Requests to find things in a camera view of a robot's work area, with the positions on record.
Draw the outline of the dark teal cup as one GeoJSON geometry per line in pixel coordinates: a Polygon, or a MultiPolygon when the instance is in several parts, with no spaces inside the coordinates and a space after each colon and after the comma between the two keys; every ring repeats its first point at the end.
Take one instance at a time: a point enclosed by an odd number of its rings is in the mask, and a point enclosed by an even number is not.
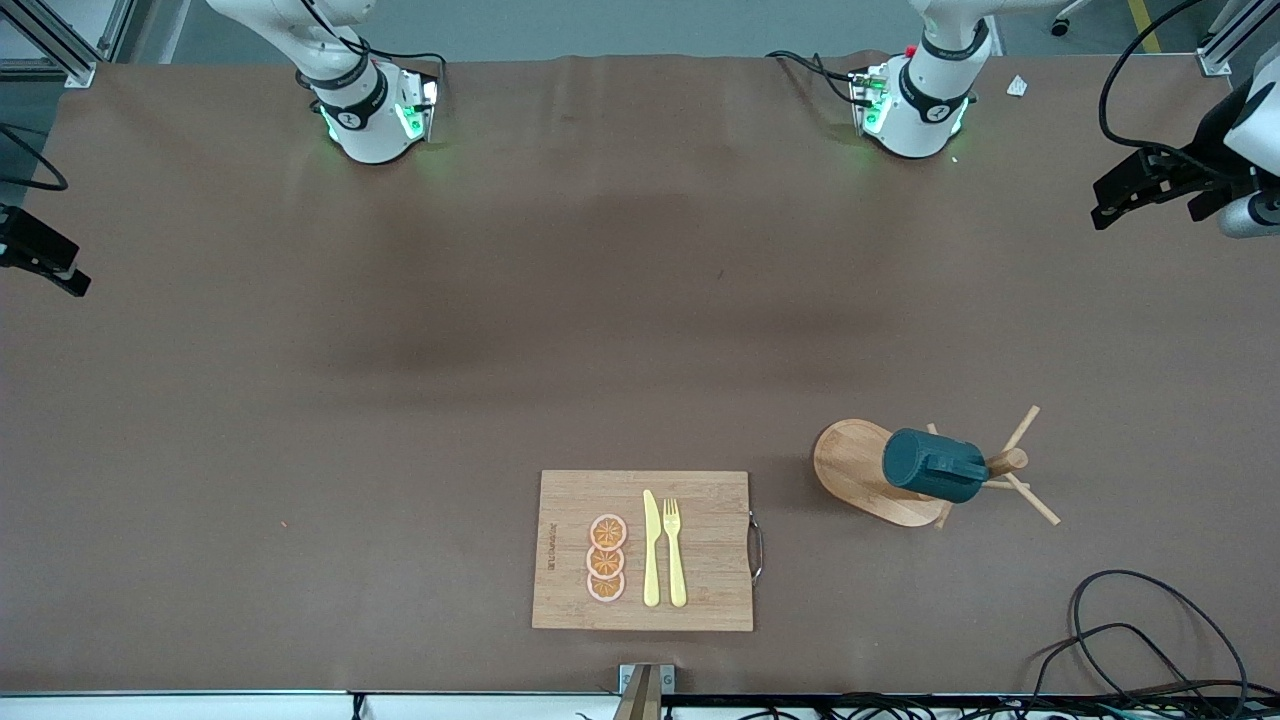
{"type": "Polygon", "coordinates": [[[911,428],[891,434],[881,468],[891,486],[950,503],[970,501],[991,479],[977,446],[911,428]]]}

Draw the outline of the wooden mug tree stand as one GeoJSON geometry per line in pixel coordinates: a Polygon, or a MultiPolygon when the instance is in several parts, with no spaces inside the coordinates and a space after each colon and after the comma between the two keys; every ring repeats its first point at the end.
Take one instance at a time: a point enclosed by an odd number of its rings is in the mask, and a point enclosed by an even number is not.
{"type": "MultiPolygon", "coordinates": [[[[978,445],[959,441],[977,446],[991,471],[991,479],[983,484],[979,493],[986,489],[1009,489],[1028,502],[1046,521],[1057,527],[1062,519],[1028,483],[1018,478],[1018,473],[1029,464],[1027,451],[1021,448],[1020,442],[1039,414],[1039,406],[1030,406],[996,452],[987,454],[978,445]]],[[[933,424],[916,430],[945,436],[933,424]]],[[[828,425],[817,438],[812,452],[812,464],[818,480],[837,500],[882,521],[905,528],[945,527],[952,510],[964,503],[950,503],[904,491],[884,479],[881,468],[882,455],[895,432],[856,418],[828,425]]]]}

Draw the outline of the brown table cover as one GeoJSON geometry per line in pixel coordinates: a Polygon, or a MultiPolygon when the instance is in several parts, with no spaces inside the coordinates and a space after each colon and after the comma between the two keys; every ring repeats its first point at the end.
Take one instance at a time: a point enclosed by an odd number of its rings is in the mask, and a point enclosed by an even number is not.
{"type": "Polygon", "coordinates": [[[901,161],[759,58],[456,63],[343,156],[284,67],[61,97],[73,299],[0,270],[0,692],[1018,692],[1074,585],[1189,594],[1280,689],[1280,241],[1094,231],[1107,56],[1006,56],[901,161]],[[1024,97],[1006,94],[1014,76],[1024,97]],[[865,419],[996,452],[905,528],[812,464],[865,419]],[[531,624],[545,470],[745,471],[745,633],[531,624]],[[288,521],[283,528],[280,521],[288,521]]]}

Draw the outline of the bamboo cutting board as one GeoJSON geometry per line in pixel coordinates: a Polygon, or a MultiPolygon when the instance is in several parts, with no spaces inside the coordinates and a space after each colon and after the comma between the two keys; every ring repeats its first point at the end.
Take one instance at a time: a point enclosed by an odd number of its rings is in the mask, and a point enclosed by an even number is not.
{"type": "Polygon", "coordinates": [[[545,470],[538,509],[531,624],[590,632],[750,632],[753,566],[748,556],[749,479],[745,471],[545,470]],[[643,602],[645,515],[643,492],[657,507],[677,498],[687,605],[669,601],[668,541],[657,543],[660,603],[643,602]],[[625,519],[626,589],[602,603],[586,589],[589,527],[602,514],[625,519]]]}

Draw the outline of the yellow plastic fork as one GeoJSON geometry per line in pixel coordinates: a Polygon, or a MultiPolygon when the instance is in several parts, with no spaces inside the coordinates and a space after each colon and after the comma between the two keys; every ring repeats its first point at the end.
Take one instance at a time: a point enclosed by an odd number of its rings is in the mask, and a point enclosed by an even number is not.
{"type": "Polygon", "coordinates": [[[687,605],[689,594],[678,541],[680,532],[682,530],[682,518],[677,498],[664,498],[660,512],[663,532],[668,541],[669,601],[675,607],[682,609],[687,605]]]}

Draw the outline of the yellow plastic knife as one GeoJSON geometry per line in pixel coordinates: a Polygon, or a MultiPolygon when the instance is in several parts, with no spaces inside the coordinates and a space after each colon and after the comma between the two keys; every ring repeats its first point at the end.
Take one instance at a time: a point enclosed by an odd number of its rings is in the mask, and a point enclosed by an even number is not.
{"type": "Polygon", "coordinates": [[[657,543],[662,537],[663,525],[660,511],[657,507],[657,498],[650,489],[643,492],[643,505],[645,515],[645,562],[643,582],[643,602],[646,607],[655,607],[660,603],[659,564],[657,559],[657,543]]]}

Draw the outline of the aluminium frame profile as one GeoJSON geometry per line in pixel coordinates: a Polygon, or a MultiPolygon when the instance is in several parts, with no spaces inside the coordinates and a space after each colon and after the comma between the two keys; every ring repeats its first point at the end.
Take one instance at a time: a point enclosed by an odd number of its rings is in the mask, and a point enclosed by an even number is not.
{"type": "Polygon", "coordinates": [[[87,88],[120,56],[138,0],[0,0],[0,79],[87,88]]]}
{"type": "Polygon", "coordinates": [[[1230,58],[1280,9],[1280,0],[1226,0],[1196,50],[1202,76],[1230,76],[1230,58]]]}

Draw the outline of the white table edge rail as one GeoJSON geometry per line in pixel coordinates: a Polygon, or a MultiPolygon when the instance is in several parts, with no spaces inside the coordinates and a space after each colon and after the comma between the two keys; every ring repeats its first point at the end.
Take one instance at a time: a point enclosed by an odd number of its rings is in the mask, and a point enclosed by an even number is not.
{"type": "Polygon", "coordinates": [[[602,693],[0,694],[0,720],[611,720],[618,705],[602,693]]]}

